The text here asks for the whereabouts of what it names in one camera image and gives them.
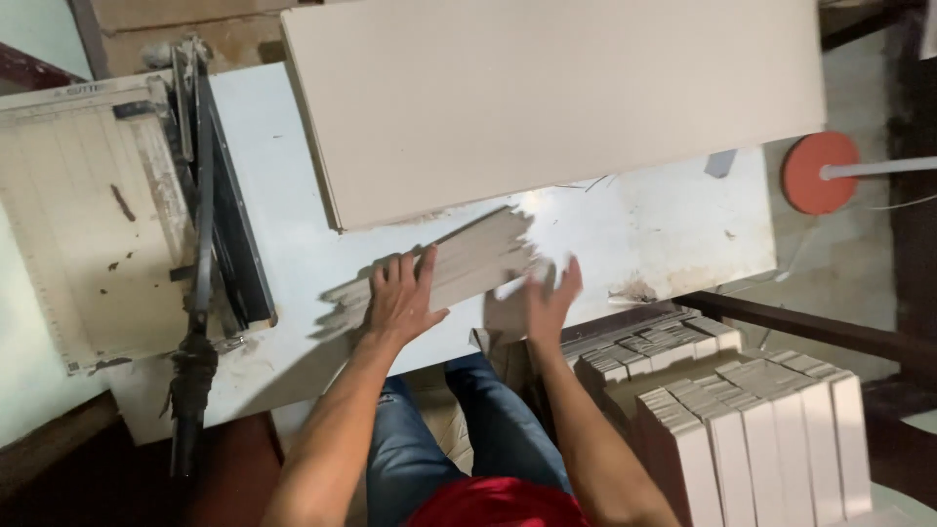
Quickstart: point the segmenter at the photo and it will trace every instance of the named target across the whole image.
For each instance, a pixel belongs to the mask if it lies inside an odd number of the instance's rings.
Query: man's right hand
[[[528,275],[524,289],[527,296],[528,340],[536,348],[558,346],[566,314],[583,289],[579,261],[575,256],[570,258],[559,287],[547,297],[544,297],[543,284],[531,275]]]

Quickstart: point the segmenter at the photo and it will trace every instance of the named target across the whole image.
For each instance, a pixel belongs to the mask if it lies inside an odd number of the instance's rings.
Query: blue jeans
[[[472,475],[513,476],[573,493],[559,451],[482,354],[451,360],[445,371],[465,414]],[[388,377],[367,455],[368,525],[402,524],[437,489],[463,477],[439,449],[404,380]]]

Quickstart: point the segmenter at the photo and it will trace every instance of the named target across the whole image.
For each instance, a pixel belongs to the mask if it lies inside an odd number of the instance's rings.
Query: person
[[[404,346],[449,313],[428,310],[436,253],[429,248],[418,272],[411,253],[375,271],[369,329],[316,403],[262,525],[344,525],[364,469],[371,526],[677,527],[661,492],[563,358],[560,330],[582,289],[574,257],[551,294],[533,278],[525,284],[528,344],[558,449],[482,354],[473,354],[445,364],[474,449],[472,476],[442,453],[403,380],[387,377]]]

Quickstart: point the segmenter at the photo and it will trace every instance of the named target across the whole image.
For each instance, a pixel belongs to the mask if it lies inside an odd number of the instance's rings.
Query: cardboard sheet
[[[811,0],[368,0],[289,9],[334,226],[818,131]]]

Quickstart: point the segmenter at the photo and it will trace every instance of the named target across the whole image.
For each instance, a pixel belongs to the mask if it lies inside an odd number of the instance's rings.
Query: red shirt
[[[579,503],[559,489],[516,477],[466,477],[439,489],[409,527],[588,527]]]

